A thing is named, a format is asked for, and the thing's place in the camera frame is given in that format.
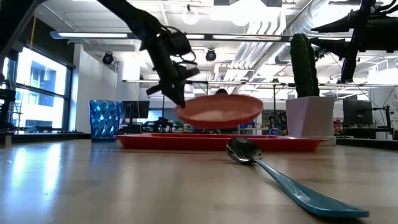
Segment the red tray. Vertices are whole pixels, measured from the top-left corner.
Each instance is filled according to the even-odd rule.
[[[286,136],[253,136],[238,134],[126,134],[116,136],[128,149],[171,149],[224,151],[233,137],[254,142],[261,151],[315,151],[324,139],[290,138]]]

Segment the teal spoon handle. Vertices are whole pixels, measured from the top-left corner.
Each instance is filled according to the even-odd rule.
[[[296,182],[293,179],[285,176],[277,170],[274,170],[269,165],[261,160],[256,160],[256,163],[261,166],[280,187],[293,199],[298,205],[322,217],[338,217],[338,218],[359,218],[369,217],[369,212],[352,205],[337,201],[333,198],[324,196],[308,187]]]

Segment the computer monitor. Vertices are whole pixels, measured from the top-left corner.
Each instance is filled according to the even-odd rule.
[[[148,118],[149,101],[122,101],[125,118]]]
[[[373,124],[372,103],[361,100],[343,100],[344,123]]]

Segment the orange plate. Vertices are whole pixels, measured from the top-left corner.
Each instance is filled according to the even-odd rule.
[[[237,128],[256,118],[262,101],[244,95],[201,96],[176,106],[177,116],[187,124],[203,129]]]

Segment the person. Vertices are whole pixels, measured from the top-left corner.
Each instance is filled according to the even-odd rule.
[[[216,91],[215,95],[228,95],[228,92],[220,88]],[[210,129],[193,129],[194,133],[203,133],[203,134],[237,134],[238,128],[229,128],[229,129],[220,129],[220,130],[210,130]]]

